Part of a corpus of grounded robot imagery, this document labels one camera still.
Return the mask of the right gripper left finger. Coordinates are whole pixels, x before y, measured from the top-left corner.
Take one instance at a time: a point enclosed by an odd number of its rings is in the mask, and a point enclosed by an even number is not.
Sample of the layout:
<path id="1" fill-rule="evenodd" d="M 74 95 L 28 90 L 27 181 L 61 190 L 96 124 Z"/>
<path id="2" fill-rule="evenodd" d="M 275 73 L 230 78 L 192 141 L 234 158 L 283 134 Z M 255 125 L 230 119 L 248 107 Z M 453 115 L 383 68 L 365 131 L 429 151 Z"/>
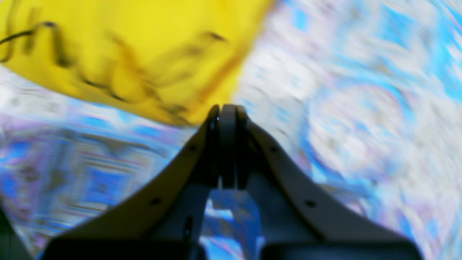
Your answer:
<path id="1" fill-rule="evenodd" d="M 44 260 L 206 260 L 211 189 L 235 187 L 235 106 L 215 105 L 174 160 L 129 199 L 51 240 Z"/>

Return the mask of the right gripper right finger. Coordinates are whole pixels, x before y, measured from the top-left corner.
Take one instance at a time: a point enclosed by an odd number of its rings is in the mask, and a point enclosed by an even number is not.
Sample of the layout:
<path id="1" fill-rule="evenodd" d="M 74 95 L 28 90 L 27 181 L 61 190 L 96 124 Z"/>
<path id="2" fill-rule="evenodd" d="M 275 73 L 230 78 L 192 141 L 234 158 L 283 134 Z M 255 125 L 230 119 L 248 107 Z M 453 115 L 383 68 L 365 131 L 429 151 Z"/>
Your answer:
<path id="1" fill-rule="evenodd" d="M 421 260 L 416 245 L 343 206 L 236 108 L 236 184 L 260 212 L 261 260 Z"/>

